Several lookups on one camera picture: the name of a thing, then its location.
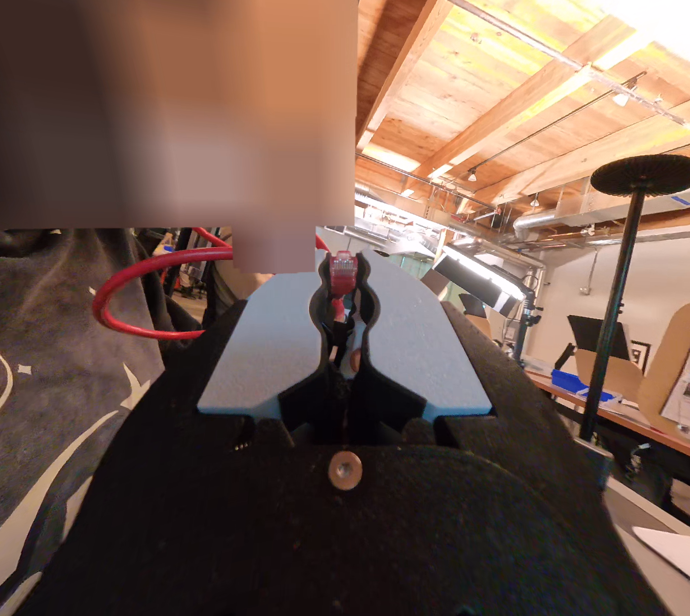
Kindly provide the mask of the blue plastic bin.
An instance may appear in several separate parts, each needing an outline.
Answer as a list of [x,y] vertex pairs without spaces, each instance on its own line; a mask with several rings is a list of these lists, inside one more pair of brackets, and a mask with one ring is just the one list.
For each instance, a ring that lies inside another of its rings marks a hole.
[[589,394],[589,387],[586,386],[578,376],[562,370],[552,370],[551,383],[568,393],[586,398]]

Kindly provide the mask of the person's dark printed shirt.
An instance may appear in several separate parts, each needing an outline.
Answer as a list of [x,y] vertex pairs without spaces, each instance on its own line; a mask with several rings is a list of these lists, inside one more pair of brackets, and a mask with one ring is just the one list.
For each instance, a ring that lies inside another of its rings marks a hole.
[[148,258],[132,229],[1,231],[1,614],[37,585],[115,433],[191,341],[110,330],[97,290]]

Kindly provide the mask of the light panel on stand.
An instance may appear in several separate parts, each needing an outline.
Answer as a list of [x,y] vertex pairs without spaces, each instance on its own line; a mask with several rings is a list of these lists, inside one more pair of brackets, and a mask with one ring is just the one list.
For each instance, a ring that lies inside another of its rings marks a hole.
[[524,366],[522,351],[528,329],[540,320],[536,291],[501,267],[489,265],[450,245],[442,248],[433,270],[504,318],[520,309],[520,314],[515,316],[518,324],[511,340],[512,357]]

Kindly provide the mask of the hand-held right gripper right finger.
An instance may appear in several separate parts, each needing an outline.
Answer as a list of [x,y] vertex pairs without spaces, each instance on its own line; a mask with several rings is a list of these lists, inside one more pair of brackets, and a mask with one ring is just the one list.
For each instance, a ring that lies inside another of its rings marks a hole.
[[372,250],[360,262],[366,410],[374,419],[490,414],[493,405],[436,295]]

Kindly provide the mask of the black disc floor lamp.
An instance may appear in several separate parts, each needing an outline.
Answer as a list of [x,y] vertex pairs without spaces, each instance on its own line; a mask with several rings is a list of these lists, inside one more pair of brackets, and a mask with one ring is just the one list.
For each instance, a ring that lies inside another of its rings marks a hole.
[[689,187],[689,158],[681,155],[642,155],[624,158],[598,168],[591,183],[604,194],[631,197],[607,311],[599,334],[589,394],[586,398],[579,439],[591,443],[598,423],[599,400],[603,390],[608,360],[611,357],[614,330],[635,240],[646,197],[671,195]]

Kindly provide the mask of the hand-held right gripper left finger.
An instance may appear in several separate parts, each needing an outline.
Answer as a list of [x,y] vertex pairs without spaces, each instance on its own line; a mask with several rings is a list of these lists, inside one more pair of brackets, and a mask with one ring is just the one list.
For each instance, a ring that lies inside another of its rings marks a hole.
[[274,275],[249,297],[200,397],[200,413],[285,418],[280,395],[322,361],[310,304],[322,287],[325,260],[325,251],[315,251],[312,271]]

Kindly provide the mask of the silver air duct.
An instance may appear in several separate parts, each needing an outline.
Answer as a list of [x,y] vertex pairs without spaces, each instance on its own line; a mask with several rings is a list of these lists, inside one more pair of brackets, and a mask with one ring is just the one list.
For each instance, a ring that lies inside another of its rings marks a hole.
[[572,215],[564,215],[557,209],[547,210],[530,215],[522,215],[513,222],[513,231],[515,237],[519,241],[527,240],[530,231],[537,230],[552,225],[568,225],[569,227],[577,227],[582,225],[591,225],[597,222],[596,217],[591,213],[575,213]]

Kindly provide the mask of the instruction poster board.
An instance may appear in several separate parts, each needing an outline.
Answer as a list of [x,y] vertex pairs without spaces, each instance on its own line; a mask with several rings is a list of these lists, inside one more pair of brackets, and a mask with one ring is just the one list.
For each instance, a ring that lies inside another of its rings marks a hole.
[[652,358],[638,390],[640,412],[651,428],[677,439],[689,442],[676,420],[662,415],[668,398],[679,379],[682,368],[689,357],[689,304],[684,305],[672,316],[668,327]]

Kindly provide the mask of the long wooden desk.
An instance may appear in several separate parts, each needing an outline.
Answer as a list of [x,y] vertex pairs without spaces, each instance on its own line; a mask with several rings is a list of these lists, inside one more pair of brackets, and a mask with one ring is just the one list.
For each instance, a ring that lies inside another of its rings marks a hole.
[[[575,413],[582,415],[584,413],[584,406],[586,399],[569,391],[563,390],[558,386],[554,386],[551,379],[548,379],[542,374],[527,370],[526,375],[530,380],[542,391],[548,393],[550,396],[555,396],[557,404],[567,402],[573,405]],[[669,436],[649,424],[643,423],[642,416],[637,411],[633,411],[631,415],[612,410],[608,407],[599,407],[598,409],[599,423],[604,422],[607,426],[616,424],[630,433],[642,437],[643,441],[655,442],[666,448],[670,448],[680,453],[681,455],[689,456],[689,443],[682,441],[677,437]]]

